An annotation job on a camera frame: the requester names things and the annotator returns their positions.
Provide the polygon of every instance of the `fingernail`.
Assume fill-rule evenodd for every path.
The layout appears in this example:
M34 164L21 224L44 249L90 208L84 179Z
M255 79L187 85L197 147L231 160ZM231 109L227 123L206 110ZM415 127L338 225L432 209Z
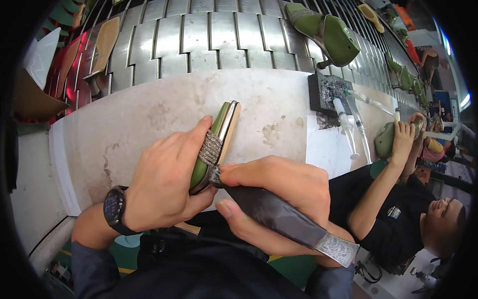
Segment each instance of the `fingernail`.
M228 201L227 200L221 200L220 202L217 203L217 205L221 205L222 208L221 208L221 215L224 217L224 218L229 218L232 216L232 212L231 210L229 209L229 206L228 206Z

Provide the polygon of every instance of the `wristwatch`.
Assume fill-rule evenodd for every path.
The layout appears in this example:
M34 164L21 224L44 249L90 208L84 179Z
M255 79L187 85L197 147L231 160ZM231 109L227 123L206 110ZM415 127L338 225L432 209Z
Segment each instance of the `wristwatch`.
M126 203L124 196L124 191L126 189L128 189L128 187L119 185L111 188L106 195L105 202L103 203L103 215L112 229L124 236L131 236L140 233L129 229L121 222Z

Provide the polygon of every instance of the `black handle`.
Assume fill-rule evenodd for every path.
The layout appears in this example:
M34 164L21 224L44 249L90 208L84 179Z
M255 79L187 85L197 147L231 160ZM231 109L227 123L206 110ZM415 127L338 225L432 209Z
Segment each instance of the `black handle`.
M314 249L327 231L274 193L258 187L223 187L246 215L276 233Z

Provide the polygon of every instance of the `white work table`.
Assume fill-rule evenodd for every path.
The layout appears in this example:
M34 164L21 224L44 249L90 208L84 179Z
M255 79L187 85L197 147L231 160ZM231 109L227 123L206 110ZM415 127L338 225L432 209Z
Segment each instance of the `white work table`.
M351 161L345 136L337 138L337 128L320 131L314 124L308 75L276 69L191 73L113 93L65 116L52 125L49 139L54 176L66 211L76 216L102 202L112 186L128 186L144 149L158 138L192 129L205 114L215 117L222 103L231 100L240 102L242 110L226 162L248 162L267 155L306 162L307 155L307 162L326 169L329 178L364 166L357 130L354 137L360 159ZM396 101L385 93L355 84L354 89L391 109L396 107ZM393 117L362 102L357 105L372 159L377 160L373 138ZM309 140L316 145L308 147ZM220 190L215 200L227 196Z

